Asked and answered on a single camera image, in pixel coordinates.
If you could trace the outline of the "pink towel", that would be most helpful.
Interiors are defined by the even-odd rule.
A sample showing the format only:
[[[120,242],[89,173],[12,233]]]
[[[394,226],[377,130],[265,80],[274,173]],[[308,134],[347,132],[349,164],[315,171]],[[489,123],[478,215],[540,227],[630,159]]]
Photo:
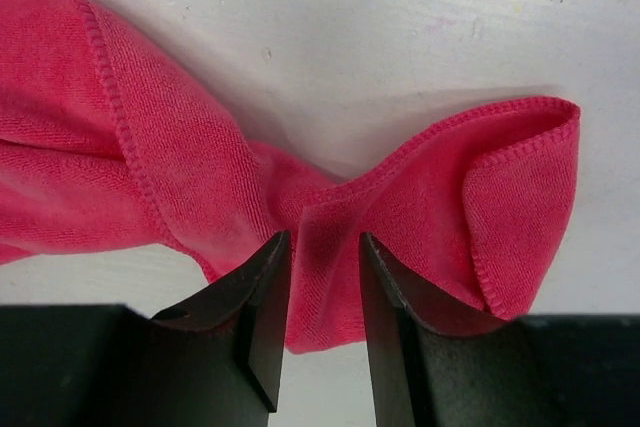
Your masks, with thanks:
[[[555,97],[477,107],[338,183],[232,116],[92,0],[1,0],[1,259],[162,244],[216,281],[278,231],[293,243],[286,344],[364,337],[370,232],[462,302],[532,305],[574,203],[580,110]]]

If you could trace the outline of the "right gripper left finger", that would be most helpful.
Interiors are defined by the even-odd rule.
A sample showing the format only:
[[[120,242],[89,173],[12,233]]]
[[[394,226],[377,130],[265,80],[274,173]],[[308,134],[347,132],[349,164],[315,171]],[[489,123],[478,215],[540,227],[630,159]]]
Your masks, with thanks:
[[[152,317],[120,304],[5,305],[5,426],[264,426],[278,404],[291,278],[279,232]]]

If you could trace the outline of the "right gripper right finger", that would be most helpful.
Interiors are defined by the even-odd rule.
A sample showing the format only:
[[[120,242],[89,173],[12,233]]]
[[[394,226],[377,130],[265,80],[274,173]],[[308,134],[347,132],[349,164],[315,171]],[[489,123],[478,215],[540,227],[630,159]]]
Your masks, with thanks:
[[[359,239],[361,297],[380,426],[635,426],[639,319],[504,321]]]

